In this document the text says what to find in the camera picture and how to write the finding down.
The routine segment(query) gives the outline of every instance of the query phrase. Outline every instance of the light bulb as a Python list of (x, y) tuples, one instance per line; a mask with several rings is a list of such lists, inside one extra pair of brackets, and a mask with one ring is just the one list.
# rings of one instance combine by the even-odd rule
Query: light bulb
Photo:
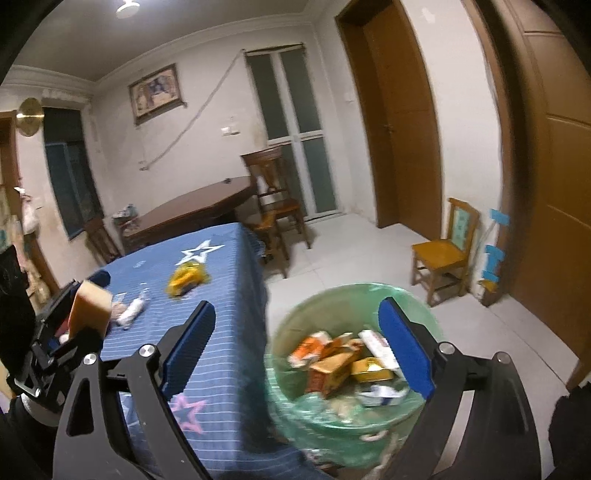
[(134, 0), (124, 0), (125, 4), (117, 9), (117, 18), (133, 17), (139, 11), (139, 3)]

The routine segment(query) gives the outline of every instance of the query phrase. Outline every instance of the green trash can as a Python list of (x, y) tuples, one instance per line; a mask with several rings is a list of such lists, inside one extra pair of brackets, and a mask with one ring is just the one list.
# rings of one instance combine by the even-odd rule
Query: green trash can
[(307, 372), (295, 371), (287, 362), (287, 356), (314, 332), (325, 330), (335, 338), (364, 329), (380, 331), (378, 307), (387, 297), (393, 297), (411, 321), (425, 325), (437, 341), (444, 340), (429, 309), (409, 292), (360, 283), (333, 288), (302, 302), (287, 315), (267, 347), (271, 418), (279, 433), (321, 462), (350, 468), (378, 465), (393, 439), (404, 442), (423, 407), (423, 398), (412, 390), (398, 406), (374, 408), (361, 406), (352, 391), (337, 395), (336, 403), (320, 394), (304, 395)]

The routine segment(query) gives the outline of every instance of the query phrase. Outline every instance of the silver bolt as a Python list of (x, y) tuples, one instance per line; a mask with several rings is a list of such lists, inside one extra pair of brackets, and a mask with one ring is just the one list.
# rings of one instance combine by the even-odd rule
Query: silver bolt
[(148, 358), (154, 354), (156, 347), (154, 345), (144, 345), (139, 349), (139, 354), (144, 358)]
[(96, 362), (96, 354), (89, 353), (84, 357), (84, 364), (85, 365), (92, 365)]
[(511, 363), (511, 357), (508, 353), (499, 352), (496, 354), (496, 359), (502, 364), (509, 365)]
[(451, 343), (443, 342), (439, 345), (439, 351), (443, 353), (443, 355), (452, 355), (456, 351), (456, 347)]

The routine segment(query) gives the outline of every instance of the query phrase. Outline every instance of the picture frame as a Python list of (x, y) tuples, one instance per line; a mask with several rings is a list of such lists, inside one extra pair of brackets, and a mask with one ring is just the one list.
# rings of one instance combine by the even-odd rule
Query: picture frame
[(141, 125), (178, 106), (187, 106), (181, 94), (175, 63), (129, 85), (129, 97), (135, 125)]

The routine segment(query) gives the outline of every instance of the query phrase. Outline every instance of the pink star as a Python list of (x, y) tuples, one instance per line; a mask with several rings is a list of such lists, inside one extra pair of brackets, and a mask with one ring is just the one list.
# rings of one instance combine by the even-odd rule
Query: pink star
[(201, 409), (207, 404), (206, 400), (198, 401), (195, 403), (189, 403), (187, 401), (187, 397), (184, 394), (177, 395), (173, 398), (172, 405), (170, 407), (170, 411), (174, 412), (184, 412), (184, 410), (191, 409), (189, 412), (184, 412), (184, 416), (188, 421), (183, 421), (181, 415), (175, 415), (174, 418), (177, 420), (178, 426), (183, 431), (191, 431), (196, 433), (203, 433), (203, 429), (201, 425), (197, 421), (197, 413), (201, 411)]

